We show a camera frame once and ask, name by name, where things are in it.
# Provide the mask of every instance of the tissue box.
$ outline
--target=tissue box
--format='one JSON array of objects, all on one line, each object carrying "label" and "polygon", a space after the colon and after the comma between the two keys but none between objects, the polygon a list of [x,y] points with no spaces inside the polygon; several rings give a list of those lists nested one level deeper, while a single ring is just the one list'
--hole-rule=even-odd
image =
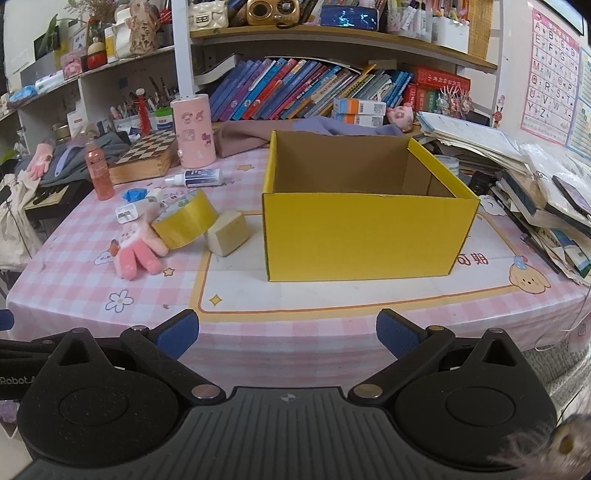
[{"label": "tissue box", "polygon": [[416,140],[273,132],[270,281],[448,275],[480,200]]},{"label": "tissue box", "polygon": [[378,31],[379,13],[375,8],[322,5],[320,25]]},{"label": "tissue box", "polygon": [[433,17],[433,43],[441,47],[468,53],[470,25],[451,18]]}]

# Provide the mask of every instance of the wire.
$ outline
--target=wire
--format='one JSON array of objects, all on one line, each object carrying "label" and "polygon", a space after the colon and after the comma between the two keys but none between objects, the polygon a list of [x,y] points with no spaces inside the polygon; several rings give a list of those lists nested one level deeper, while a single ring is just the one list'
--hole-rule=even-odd
[{"label": "wire", "polygon": [[547,335],[546,333],[543,333],[535,341],[534,349],[536,352],[547,352],[548,350],[552,350],[553,348],[556,348],[560,344],[560,342],[562,342],[563,340],[566,339],[566,337],[568,337],[570,332],[573,332],[574,330],[579,328],[579,325],[581,325],[582,321],[584,320],[584,319],[579,320],[579,317],[581,316],[581,313],[583,313],[583,308],[585,307],[585,304],[587,303],[587,299],[589,298],[589,293],[591,293],[591,286],[587,289],[587,294],[585,295],[585,298],[583,299],[583,304],[581,305],[579,312],[575,316],[574,322],[571,323],[571,327],[568,330],[559,330],[559,332],[564,333],[563,337],[554,345],[550,345],[545,348],[540,348],[540,347],[538,347],[539,341],[542,340],[542,338],[544,338]]}]

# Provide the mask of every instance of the pink checkered tablecloth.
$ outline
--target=pink checkered tablecloth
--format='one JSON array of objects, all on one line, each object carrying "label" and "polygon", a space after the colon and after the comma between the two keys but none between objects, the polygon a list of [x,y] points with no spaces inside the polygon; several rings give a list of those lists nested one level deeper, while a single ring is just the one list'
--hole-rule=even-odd
[{"label": "pink checkered tablecloth", "polygon": [[[253,150],[216,163],[228,178],[227,184],[207,189],[218,211],[261,209],[267,152]],[[120,229],[114,209],[122,204],[123,192],[157,186],[164,186],[162,179],[120,185],[111,200],[99,202],[91,193],[75,208],[8,295],[7,305],[16,319],[9,332],[13,339],[29,340],[79,326],[95,336],[118,336],[131,325],[154,327],[187,307],[200,265],[195,245],[164,259],[173,275],[144,274],[131,282],[115,275],[106,255]],[[411,303],[401,309],[420,326],[445,325],[460,336],[480,336],[489,327],[502,327],[523,350],[532,348],[542,335],[539,345],[556,343],[565,335],[561,330],[573,323],[587,289],[552,272],[521,242],[520,231],[507,217],[490,218],[495,229],[521,249],[518,253],[545,275],[551,288],[543,294],[519,290],[462,302],[451,297],[439,306],[418,308]],[[591,300],[587,303],[583,315],[591,311]],[[589,333],[583,326],[571,335],[575,342],[586,343]],[[186,365],[227,391],[245,384],[349,388],[392,360],[376,338],[375,314],[298,321],[202,321],[198,341],[182,357]]]}]

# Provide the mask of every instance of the figurine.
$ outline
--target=figurine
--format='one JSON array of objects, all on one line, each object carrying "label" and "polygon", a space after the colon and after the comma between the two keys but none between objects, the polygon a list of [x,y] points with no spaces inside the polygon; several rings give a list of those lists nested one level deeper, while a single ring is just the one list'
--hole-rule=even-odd
[{"label": "figurine", "polygon": [[125,23],[131,30],[131,53],[142,55],[157,50],[156,32],[160,20],[154,15],[147,0],[136,0],[129,5],[131,17]]},{"label": "figurine", "polygon": [[414,112],[411,103],[386,109],[386,116],[392,125],[396,125],[403,132],[410,132],[413,129]]}]

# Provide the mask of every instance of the paper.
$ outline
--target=paper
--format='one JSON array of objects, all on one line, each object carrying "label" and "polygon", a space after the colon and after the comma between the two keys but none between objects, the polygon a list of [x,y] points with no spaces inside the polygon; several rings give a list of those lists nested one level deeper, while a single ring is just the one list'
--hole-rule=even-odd
[{"label": "paper", "polygon": [[530,82],[521,129],[566,145],[579,84],[580,46],[535,8],[532,14]]}]

